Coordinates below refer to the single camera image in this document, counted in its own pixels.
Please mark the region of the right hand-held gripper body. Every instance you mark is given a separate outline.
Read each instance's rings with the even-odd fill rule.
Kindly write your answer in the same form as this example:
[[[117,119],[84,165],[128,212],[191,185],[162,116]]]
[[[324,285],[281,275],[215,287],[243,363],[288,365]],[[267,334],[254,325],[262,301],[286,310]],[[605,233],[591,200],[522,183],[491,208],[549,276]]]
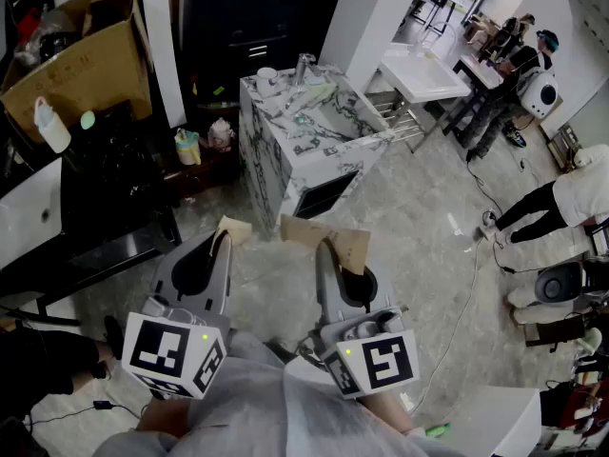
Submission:
[[[420,378],[415,332],[396,306],[322,327],[318,357],[345,399],[395,389]]]

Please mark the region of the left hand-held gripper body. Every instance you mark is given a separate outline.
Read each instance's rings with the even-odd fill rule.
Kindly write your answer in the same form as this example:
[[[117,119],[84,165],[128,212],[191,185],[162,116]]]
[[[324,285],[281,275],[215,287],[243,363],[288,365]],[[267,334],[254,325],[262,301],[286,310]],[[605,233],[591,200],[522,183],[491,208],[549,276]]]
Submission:
[[[139,312],[128,315],[122,367],[151,391],[202,400],[227,357],[230,283],[193,296],[159,281]]]

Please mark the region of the tan paper piece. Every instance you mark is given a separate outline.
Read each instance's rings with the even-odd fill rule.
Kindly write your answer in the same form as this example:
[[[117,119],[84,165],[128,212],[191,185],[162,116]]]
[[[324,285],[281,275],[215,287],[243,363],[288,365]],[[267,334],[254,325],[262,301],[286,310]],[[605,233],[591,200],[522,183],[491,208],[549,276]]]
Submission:
[[[225,233],[230,236],[234,246],[239,246],[250,238],[252,225],[224,215],[215,230],[209,254],[213,253],[214,248],[221,242],[220,238]]]
[[[282,214],[282,240],[316,248],[327,239],[335,249],[340,265],[354,274],[362,275],[366,265],[370,232],[366,230],[331,227],[322,223]]]

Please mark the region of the white cup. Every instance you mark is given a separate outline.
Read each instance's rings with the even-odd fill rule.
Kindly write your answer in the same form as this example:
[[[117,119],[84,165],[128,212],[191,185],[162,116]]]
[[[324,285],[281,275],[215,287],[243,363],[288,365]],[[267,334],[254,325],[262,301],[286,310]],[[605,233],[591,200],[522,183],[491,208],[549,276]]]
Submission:
[[[256,73],[256,88],[263,98],[275,93],[275,86],[279,79],[279,73],[274,68],[259,68]]]

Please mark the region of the person's left forearm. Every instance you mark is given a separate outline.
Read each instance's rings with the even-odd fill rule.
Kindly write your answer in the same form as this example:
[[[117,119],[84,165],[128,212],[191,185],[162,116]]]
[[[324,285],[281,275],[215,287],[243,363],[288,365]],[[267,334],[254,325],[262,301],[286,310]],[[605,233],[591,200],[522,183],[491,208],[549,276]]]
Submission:
[[[160,400],[152,398],[136,427],[143,432],[162,432],[176,438],[188,434],[188,412],[190,401],[188,399]]]

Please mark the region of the person's right forearm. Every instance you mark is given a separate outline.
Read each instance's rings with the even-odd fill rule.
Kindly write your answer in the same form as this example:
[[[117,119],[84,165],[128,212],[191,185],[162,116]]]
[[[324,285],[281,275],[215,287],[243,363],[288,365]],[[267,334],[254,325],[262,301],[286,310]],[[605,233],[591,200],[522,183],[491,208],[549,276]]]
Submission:
[[[408,434],[416,427],[400,396],[391,391],[361,396],[357,401],[401,434]]]

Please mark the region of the black counter cabinet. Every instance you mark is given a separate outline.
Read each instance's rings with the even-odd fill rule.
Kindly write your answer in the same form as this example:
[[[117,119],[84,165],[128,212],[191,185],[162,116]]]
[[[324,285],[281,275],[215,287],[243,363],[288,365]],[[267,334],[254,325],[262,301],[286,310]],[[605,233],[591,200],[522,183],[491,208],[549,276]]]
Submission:
[[[61,232],[0,269],[0,316],[74,326],[47,308],[182,242],[147,147],[152,119],[133,120],[126,102],[95,117],[92,129],[74,129],[54,159],[63,159]]]

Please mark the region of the marble sink vanity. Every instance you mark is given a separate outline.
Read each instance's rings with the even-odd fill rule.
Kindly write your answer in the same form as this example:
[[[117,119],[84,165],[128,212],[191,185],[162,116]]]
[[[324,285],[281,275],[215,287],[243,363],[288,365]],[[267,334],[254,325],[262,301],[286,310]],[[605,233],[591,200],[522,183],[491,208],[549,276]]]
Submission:
[[[395,131],[335,66],[318,67],[337,88],[314,96],[280,70],[263,98],[256,75],[240,81],[239,152],[262,230],[274,235],[281,215],[314,219],[346,201],[394,141]],[[296,123],[302,116],[303,124]]]

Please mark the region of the person's grey shirt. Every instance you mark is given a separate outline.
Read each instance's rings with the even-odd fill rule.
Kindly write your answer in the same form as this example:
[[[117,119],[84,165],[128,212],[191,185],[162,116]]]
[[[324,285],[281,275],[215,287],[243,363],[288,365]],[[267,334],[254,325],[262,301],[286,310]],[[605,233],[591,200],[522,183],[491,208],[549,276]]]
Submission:
[[[417,427],[401,434],[332,385],[303,380],[252,334],[235,332],[190,429],[176,438],[136,428],[92,457],[464,457]]]

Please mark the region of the yellow and blue toy bottle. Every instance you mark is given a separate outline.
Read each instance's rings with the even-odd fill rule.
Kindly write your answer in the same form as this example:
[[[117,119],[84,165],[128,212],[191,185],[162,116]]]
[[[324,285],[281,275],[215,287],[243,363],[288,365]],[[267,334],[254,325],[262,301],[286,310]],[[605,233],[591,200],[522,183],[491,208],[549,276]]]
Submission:
[[[177,155],[184,166],[201,164],[199,134],[197,132],[178,128],[174,141]]]

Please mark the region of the white box cabinet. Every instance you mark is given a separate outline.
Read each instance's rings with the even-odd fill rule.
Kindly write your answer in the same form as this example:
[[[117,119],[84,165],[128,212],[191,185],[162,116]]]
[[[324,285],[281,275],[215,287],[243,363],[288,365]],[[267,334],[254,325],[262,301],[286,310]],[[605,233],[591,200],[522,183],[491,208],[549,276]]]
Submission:
[[[538,389],[483,386],[457,405],[441,441],[465,457],[528,457],[540,437]]]

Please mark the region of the pink toy bottle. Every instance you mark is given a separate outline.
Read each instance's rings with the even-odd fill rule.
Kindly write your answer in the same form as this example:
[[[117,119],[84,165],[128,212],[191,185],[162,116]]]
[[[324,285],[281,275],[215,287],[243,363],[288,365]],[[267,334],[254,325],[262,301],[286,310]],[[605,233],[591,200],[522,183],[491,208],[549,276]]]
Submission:
[[[229,152],[232,149],[234,131],[230,123],[220,117],[211,124],[207,133],[207,143],[211,149],[219,152]]]

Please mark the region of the white inset basin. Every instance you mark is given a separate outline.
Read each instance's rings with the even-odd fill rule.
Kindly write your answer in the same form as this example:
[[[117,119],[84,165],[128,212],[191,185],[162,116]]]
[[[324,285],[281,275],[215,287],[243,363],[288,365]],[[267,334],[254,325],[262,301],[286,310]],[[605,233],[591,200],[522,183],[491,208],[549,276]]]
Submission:
[[[0,199],[0,269],[61,232],[62,162],[57,158]]]

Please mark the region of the grey round backpack unit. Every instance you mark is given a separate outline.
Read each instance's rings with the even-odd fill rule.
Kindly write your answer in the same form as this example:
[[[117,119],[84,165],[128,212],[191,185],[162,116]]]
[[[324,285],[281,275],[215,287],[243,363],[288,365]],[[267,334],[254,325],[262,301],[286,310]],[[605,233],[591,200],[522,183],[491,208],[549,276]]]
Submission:
[[[542,270],[536,279],[534,293],[544,304],[561,304],[575,300],[582,291],[582,267],[579,262],[558,264]]]

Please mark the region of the white plastic jug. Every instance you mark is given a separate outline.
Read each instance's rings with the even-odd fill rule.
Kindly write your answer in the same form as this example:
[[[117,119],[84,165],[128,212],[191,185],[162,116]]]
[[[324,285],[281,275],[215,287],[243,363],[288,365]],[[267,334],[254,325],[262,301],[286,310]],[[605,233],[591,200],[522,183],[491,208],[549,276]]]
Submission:
[[[43,96],[39,96],[34,103],[34,124],[55,153],[62,153],[69,147],[69,130]]]

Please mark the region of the chrome rack stand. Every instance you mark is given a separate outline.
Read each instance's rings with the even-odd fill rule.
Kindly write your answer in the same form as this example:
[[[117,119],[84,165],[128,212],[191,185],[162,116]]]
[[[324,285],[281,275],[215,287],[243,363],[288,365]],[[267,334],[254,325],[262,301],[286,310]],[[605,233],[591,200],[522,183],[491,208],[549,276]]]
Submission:
[[[404,142],[412,153],[416,153],[432,136],[445,125],[460,98],[412,104],[396,89],[392,91],[367,92],[375,109],[395,131],[395,142]]]

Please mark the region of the white and green soap dish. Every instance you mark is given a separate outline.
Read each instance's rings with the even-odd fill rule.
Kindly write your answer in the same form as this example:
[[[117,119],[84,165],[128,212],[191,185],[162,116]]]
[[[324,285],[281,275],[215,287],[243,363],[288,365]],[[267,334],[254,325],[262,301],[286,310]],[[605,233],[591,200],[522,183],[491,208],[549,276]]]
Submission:
[[[307,92],[319,96],[331,94],[337,88],[337,85],[323,73],[320,75],[309,73],[304,76],[304,87]]]

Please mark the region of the large cardboard box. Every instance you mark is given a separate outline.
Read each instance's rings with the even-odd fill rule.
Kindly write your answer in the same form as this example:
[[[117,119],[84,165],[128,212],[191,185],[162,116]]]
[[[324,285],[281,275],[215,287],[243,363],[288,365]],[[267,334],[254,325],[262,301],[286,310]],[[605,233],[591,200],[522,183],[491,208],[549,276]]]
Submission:
[[[68,0],[59,7],[81,39],[38,68],[26,71],[14,59],[0,102],[15,127],[42,143],[34,125],[35,99],[42,96],[67,127],[87,110],[129,101],[136,120],[152,114],[149,42],[137,0]]]

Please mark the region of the chrome faucet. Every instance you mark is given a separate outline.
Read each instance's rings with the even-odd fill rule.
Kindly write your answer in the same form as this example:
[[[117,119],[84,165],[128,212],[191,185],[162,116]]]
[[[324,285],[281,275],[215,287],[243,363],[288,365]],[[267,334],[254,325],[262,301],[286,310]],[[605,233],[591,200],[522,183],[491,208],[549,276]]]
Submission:
[[[317,58],[311,53],[300,53],[298,62],[295,68],[292,85],[296,88],[304,85],[304,77],[306,74],[313,73],[315,75],[322,74],[322,71],[316,65]]]

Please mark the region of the white square sink basin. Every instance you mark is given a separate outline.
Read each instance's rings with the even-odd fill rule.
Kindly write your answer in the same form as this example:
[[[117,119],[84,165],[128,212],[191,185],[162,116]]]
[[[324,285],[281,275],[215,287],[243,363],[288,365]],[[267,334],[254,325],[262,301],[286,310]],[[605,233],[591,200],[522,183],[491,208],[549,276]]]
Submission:
[[[383,79],[410,104],[463,98],[470,88],[432,51],[392,44],[378,67]]]

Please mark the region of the white table with black legs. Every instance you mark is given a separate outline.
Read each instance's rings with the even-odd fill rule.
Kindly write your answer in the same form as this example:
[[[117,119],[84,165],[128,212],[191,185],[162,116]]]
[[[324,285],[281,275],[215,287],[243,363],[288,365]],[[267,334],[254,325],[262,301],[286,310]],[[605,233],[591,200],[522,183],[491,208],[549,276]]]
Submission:
[[[467,115],[476,115],[475,107],[479,107],[489,92],[499,86],[503,80],[493,66],[487,65],[487,61],[479,61],[471,54],[462,55],[452,70],[457,75],[463,73],[469,79],[472,89],[448,112],[446,117],[448,123],[441,126],[444,136],[458,132],[460,123]]]

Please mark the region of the white round backpack unit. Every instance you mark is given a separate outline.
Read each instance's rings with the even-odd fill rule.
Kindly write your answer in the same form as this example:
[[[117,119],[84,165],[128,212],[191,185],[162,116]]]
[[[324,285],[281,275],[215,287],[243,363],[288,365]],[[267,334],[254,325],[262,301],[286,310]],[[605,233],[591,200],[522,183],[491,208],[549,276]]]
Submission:
[[[539,120],[546,117],[555,106],[557,99],[558,82],[550,71],[532,76],[520,93],[522,108]]]

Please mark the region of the tall black cabinet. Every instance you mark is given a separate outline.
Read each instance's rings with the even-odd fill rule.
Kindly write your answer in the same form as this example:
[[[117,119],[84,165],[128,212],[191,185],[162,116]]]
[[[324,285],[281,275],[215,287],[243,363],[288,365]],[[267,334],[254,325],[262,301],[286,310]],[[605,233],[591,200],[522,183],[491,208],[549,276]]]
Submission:
[[[207,104],[238,100],[240,79],[259,68],[292,69],[300,53],[320,55],[338,1],[181,0],[187,120]]]

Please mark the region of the crumpled clear plastic bag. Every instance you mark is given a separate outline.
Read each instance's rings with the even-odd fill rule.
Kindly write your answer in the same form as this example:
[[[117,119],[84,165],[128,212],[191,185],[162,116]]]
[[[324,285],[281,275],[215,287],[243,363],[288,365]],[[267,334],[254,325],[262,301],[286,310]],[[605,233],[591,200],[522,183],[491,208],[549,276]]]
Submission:
[[[13,57],[34,70],[82,37],[84,15],[80,10],[31,8],[18,22],[18,42]]]

